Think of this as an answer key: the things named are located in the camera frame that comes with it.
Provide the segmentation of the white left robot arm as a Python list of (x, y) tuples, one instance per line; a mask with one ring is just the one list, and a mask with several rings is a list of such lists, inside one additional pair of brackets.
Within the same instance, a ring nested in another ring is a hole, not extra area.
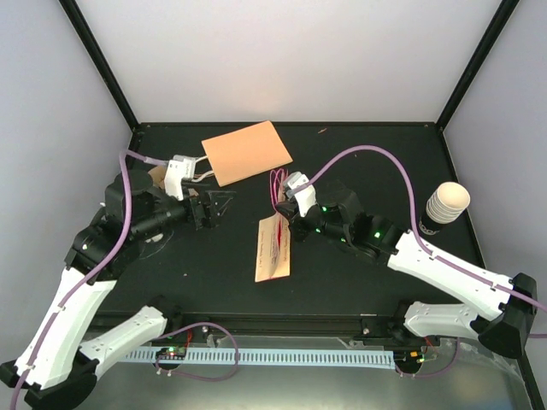
[(169, 196), (143, 170), (122, 172), (107, 186), (104, 205), (68, 251), (56, 296), (35, 337), (18, 359), (1, 365), (2, 381), (15, 392), (24, 390), (30, 408), (75, 409), (124, 356), (148, 341), (173, 341), (182, 334), (179, 306), (156, 296), (100, 337), (83, 339), (146, 243), (184, 223), (197, 229), (219, 225), (236, 196), (187, 187), (182, 193), (181, 199)]

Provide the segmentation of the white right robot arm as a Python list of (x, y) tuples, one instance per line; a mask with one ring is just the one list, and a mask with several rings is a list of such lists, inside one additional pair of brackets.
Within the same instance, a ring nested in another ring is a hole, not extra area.
[(403, 314), (388, 324), (394, 342), (460, 337), (476, 340), (506, 358), (524, 354), (538, 311), (534, 278), (491, 272), (428, 242), (419, 243), (411, 230), (366, 214), (356, 193), (342, 184), (318, 199), (307, 177), (294, 172), (281, 190), (285, 199), (275, 208), (296, 241), (312, 233), (322, 235), (370, 265), (408, 274), (458, 300), (456, 304), (402, 303)]

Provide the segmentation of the cream cakes paper bag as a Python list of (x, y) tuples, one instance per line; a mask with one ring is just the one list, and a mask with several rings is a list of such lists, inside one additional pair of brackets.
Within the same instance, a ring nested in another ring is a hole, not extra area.
[(284, 168), (269, 174), (270, 202), (273, 215), (258, 224), (255, 282), (287, 278), (291, 274), (291, 233), (288, 222), (275, 206), (285, 199), (282, 183), (288, 177)]

